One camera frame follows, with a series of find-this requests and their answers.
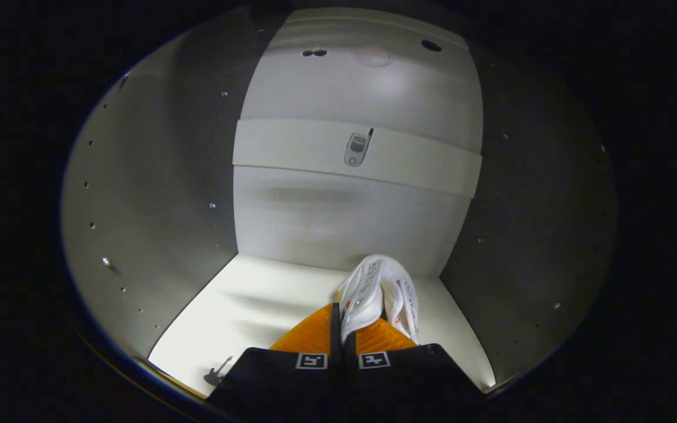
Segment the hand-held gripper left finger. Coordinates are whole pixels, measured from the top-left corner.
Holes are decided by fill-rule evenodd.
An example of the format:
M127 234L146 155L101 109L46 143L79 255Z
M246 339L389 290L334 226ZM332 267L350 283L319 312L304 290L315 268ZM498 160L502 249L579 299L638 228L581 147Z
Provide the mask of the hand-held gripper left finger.
M333 303L275 349L246 349L207 401L231 422L336 422L345 395L346 355Z

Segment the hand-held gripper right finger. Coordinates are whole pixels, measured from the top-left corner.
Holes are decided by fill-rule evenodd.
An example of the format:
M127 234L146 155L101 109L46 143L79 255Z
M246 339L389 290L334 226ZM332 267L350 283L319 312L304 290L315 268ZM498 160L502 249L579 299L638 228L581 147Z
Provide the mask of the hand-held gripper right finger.
M360 353L358 332L344 344L346 422L472 422L485 395L438 344Z

